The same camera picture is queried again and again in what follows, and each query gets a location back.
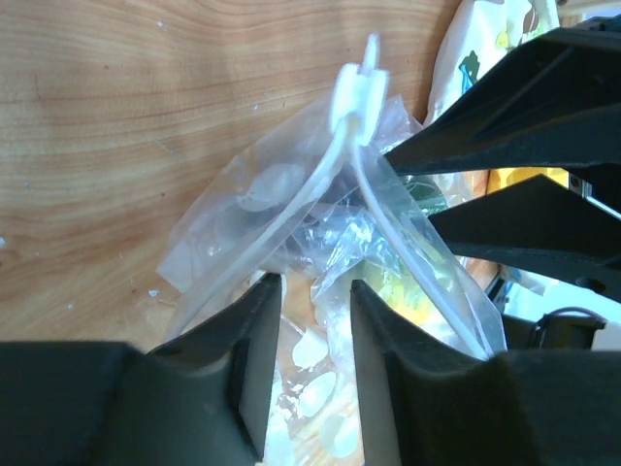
plastic bag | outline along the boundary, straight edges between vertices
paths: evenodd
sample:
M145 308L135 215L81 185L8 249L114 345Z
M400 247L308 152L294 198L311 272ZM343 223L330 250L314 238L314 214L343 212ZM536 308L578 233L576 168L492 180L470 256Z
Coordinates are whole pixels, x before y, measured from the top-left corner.
M373 284L367 267L412 290L405 301L435 303L429 318L413 305L412 321L432 335L481 358L505 347L500 316L426 219L469 197L461 178L395 175L381 154L420 127L400 97L383 102L364 147L356 117L331 126L333 104L315 102L236 157L177 225L158 268L184 293L170 336L235 299L257 269L315 279L316 322L290 305L281 317L268 464L303 463L319 448L362 454L349 288L352 278Z
M343 69L349 74L342 71L342 76L351 79L365 76L358 65ZM387 84L386 72L371 73ZM312 104L236 157L175 228L170 252L158 268L184 291L169 336L178 335L199 313L206 318L222 309L258 268L317 277L316 297L365 258L398 275L405 264L469 353L485 358L503 350L493 305L376 145L361 146L352 137L352 131L369 129L368 115L351 114L338 124L328 119L340 105L339 96L360 90L342 84L332 101ZM401 115L401 100L385 104L381 92L373 98L364 104L380 109L383 104L383 118L376 116L380 140L394 130L382 144L408 137L413 123ZM343 102L358 101L345 96Z

wooden surface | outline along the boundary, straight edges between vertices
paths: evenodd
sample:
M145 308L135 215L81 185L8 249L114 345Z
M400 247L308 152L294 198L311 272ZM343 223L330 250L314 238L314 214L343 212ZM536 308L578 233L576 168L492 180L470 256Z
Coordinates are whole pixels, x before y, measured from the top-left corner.
M153 271L210 179L372 31L424 118L457 4L4 0L0 339L161 342L178 295Z

green object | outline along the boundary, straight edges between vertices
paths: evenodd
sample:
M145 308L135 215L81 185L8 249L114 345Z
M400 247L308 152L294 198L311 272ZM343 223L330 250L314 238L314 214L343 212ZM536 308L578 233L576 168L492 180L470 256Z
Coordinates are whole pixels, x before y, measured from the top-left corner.
M425 216L437 214L448 209L441 189L425 175L403 175L400 177L408 193L414 198Z

paint speck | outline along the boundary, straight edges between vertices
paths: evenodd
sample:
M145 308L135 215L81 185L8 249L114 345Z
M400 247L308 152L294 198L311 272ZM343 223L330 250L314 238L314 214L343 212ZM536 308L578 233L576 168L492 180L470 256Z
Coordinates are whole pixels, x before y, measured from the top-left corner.
M166 33L166 35L168 36L168 38L171 40L171 44L173 45L173 47L177 50L179 50L179 47L177 47L177 44L175 43L175 41L173 40L173 38L171 37L171 35L168 33L168 29L166 28L166 24L164 24L164 21L157 21L157 25L160 27L160 29L162 31L164 31Z
M159 139L154 139L153 142L158 145L163 150L167 150L170 155L177 155L177 150L169 148L166 144L164 144Z

white plastic clip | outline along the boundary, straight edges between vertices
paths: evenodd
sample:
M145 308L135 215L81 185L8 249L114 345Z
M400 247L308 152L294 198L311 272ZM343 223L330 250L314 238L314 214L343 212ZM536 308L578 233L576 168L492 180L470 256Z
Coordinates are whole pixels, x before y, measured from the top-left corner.
M390 82L390 73L377 69L378 62L379 37L371 34L362 65L345 64L332 94L330 130L334 134L342 118L355 115L360 127L353 136L359 146L367 146L376 133Z

